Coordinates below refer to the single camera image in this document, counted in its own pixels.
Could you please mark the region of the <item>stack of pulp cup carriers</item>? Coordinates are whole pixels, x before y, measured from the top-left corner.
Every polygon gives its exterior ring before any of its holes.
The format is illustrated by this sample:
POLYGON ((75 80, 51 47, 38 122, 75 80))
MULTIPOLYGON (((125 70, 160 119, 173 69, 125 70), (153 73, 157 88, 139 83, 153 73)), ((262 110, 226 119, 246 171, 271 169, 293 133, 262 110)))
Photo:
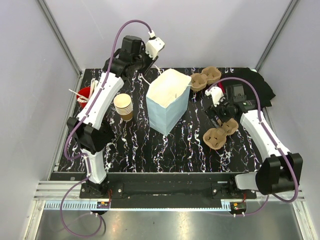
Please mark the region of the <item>stack of pulp cup carriers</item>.
POLYGON ((199 92, 206 88, 207 85, 212 85, 220 80, 222 73, 214 66, 208 66, 204 68, 200 73, 194 73, 191 75, 191 82, 188 87, 193 92, 199 92))

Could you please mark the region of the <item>light blue paper bag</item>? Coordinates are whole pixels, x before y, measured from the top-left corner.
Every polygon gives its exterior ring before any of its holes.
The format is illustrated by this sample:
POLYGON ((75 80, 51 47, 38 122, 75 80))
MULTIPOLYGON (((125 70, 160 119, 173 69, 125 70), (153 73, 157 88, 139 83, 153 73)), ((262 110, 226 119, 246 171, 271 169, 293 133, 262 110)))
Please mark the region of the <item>light blue paper bag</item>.
POLYGON ((148 82, 146 105, 149 126, 167 136, 188 108, 192 78, 173 68, 148 82))

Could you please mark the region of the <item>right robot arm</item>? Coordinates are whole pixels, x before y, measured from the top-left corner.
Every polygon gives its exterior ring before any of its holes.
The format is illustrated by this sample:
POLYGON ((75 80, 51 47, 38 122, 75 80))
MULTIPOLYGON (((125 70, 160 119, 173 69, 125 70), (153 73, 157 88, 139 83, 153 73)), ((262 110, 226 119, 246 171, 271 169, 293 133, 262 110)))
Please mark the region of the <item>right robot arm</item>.
POLYGON ((228 135, 236 130, 236 118, 253 139, 262 165, 257 172, 241 173, 227 185, 228 195, 239 198, 245 190, 258 191, 263 195, 276 195, 288 191, 298 191, 303 159, 298 153, 291 153, 277 138, 268 125, 259 101, 248 100, 241 84, 231 85, 226 93, 212 86, 205 91, 212 99, 205 113, 214 128, 204 135, 204 142, 211 149, 221 148, 228 135))

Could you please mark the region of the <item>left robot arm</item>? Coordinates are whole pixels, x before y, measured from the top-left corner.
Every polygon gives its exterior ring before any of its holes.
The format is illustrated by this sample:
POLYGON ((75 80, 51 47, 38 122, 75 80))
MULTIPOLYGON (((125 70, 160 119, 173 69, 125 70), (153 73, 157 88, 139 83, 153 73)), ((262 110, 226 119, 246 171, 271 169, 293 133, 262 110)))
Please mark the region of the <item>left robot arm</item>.
POLYGON ((85 160, 87 174, 83 182, 97 198, 108 193, 103 149, 115 137, 104 119, 105 113, 125 81, 135 73, 145 74, 164 47, 165 43, 156 36, 147 42, 136 36, 125 36, 121 48, 106 60, 100 81, 86 106, 77 117, 67 120, 69 137, 76 140, 80 147, 79 156, 85 160))

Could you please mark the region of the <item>single pulp cup carrier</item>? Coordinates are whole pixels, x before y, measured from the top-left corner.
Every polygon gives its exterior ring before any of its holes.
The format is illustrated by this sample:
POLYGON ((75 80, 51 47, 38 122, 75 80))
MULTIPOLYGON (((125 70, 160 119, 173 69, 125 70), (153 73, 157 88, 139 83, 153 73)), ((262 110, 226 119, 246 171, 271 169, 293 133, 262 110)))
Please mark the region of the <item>single pulp cup carrier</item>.
POLYGON ((239 128, 238 122, 231 118, 218 128, 210 128, 203 135, 204 143, 213 150, 221 149, 227 141, 227 136, 233 135, 239 128))

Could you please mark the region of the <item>stack of paper cups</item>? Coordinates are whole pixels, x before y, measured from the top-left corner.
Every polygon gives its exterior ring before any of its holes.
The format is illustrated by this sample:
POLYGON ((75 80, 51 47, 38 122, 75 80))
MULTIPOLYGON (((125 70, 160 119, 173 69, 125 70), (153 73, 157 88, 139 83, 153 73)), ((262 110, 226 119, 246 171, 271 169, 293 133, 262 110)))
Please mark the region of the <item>stack of paper cups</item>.
POLYGON ((120 93, 113 99, 113 104, 116 112, 120 117, 128 122, 133 118, 133 103, 130 95, 126 93, 120 93))

